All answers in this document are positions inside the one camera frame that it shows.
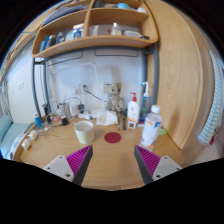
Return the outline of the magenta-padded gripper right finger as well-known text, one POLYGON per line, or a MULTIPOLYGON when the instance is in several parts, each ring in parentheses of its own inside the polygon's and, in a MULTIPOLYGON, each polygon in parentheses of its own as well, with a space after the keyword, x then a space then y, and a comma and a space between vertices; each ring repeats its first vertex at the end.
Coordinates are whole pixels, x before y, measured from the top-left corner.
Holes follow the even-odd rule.
POLYGON ((138 145, 134 146, 134 156, 145 185, 181 170, 169 156, 159 157, 138 145))

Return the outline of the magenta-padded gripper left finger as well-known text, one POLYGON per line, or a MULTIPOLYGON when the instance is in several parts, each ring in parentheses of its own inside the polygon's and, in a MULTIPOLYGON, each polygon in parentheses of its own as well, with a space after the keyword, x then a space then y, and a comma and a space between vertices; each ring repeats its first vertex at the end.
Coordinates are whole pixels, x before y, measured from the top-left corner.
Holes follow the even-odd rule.
POLYGON ((93 147, 88 145, 68 156, 57 156, 44 167, 44 170, 76 185, 81 185, 92 155, 93 147))

